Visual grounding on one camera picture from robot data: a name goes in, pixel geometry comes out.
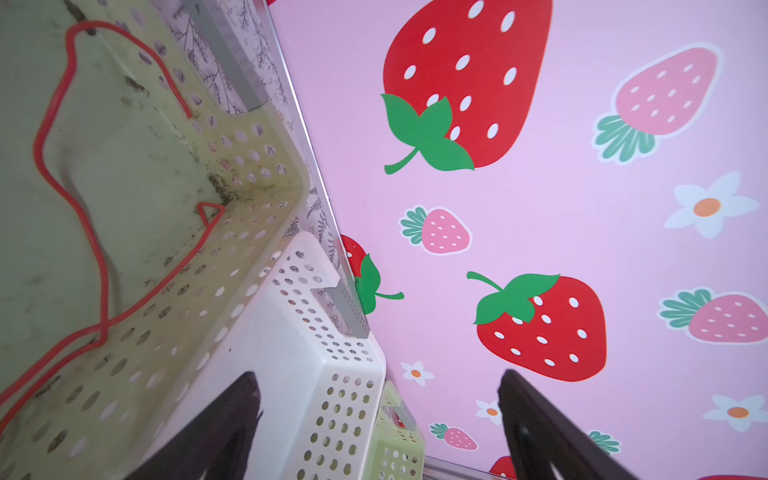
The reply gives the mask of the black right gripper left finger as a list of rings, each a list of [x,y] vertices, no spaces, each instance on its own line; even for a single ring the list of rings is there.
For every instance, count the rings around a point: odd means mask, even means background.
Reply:
[[[260,391],[245,372],[130,479],[242,479],[260,420]]]

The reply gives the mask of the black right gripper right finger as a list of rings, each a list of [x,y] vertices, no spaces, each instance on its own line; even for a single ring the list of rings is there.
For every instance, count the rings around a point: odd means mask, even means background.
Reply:
[[[507,445],[519,479],[637,479],[518,372],[505,371],[498,396]]]

